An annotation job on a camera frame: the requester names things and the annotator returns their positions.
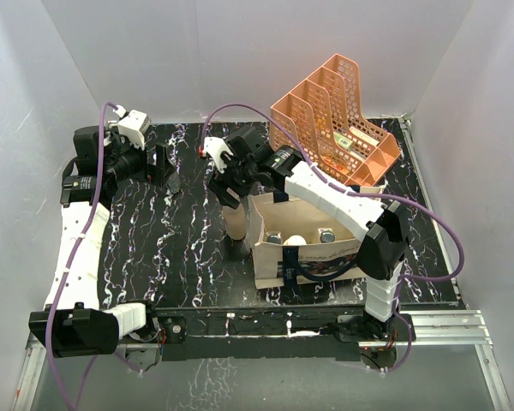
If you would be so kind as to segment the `cream round cap bottle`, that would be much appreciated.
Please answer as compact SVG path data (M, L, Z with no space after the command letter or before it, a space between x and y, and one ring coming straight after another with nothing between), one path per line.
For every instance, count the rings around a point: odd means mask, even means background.
M307 242L306 242L305 238L301 235L291 235L283 243L284 246L297 246L297 247L304 246L306 244L307 244Z

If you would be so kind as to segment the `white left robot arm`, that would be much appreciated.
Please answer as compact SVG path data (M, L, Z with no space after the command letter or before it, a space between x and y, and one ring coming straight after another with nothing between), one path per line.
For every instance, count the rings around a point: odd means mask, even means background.
M112 124L74 133L76 155L62 175L62 236L57 268L45 307L32 312L28 325L55 358L112 354L127 336L149 342L159 332L150 302L121 303L103 310L98 274L105 228L119 186L127 181L164 187L174 168L165 147L148 157L148 125Z

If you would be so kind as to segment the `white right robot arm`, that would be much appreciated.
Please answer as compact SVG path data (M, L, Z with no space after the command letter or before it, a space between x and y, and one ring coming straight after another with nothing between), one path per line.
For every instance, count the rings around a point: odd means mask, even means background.
M277 150L253 128L240 128L227 138L204 137L202 157L214 172L208 188L224 207L235 210L260 182L289 197L303 200L343 225L360 242L356 265L368 277L365 330L385 339L396 327L400 264L409 245L408 225L401 218L402 197L362 193L322 173L295 137Z

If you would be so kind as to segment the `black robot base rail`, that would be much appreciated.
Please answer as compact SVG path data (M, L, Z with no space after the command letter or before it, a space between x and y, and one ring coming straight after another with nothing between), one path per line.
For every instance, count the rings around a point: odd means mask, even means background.
M413 342L412 318L381 323L361 305L158 308L121 345L155 348L163 361L207 358L360 360L362 348Z

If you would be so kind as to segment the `cream canvas tote bag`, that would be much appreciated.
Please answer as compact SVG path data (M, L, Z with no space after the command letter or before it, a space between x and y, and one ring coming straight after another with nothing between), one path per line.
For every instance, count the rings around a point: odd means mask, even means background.
M254 263L257 289L284 286L284 245L266 243L266 232L279 231L285 241L301 235L307 244L297 249L301 267L315 276L326 276L339 270L357 254L361 242L341 223L304 200L290 197L279 200L275 194L248 196L248 234ZM318 228L333 229L333 243L316 242Z

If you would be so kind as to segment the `large clear square bottle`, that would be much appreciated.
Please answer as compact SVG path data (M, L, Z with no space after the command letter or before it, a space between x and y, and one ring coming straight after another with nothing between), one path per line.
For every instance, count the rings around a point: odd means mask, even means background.
M321 244L333 243L336 240L335 233L331 228L318 228L316 231L316 242Z

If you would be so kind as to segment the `beige pump bottle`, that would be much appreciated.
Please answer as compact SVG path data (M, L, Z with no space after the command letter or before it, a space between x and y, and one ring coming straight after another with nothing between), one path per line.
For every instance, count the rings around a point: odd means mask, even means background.
M222 206L224 228L231 240L240 241L247 234L247 213L239 195L234 192L230 192L230 194L238 201L238 206L236 208L227 205Z

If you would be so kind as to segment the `small clear square bottle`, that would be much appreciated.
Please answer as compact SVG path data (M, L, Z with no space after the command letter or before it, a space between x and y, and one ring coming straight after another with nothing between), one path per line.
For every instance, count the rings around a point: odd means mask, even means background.
M284 244L282 233L279 231L266 232L265 240L266 240L266 243L270 243L270 244L276 244L276 245L280 245L280 246L283 246L283 244Z

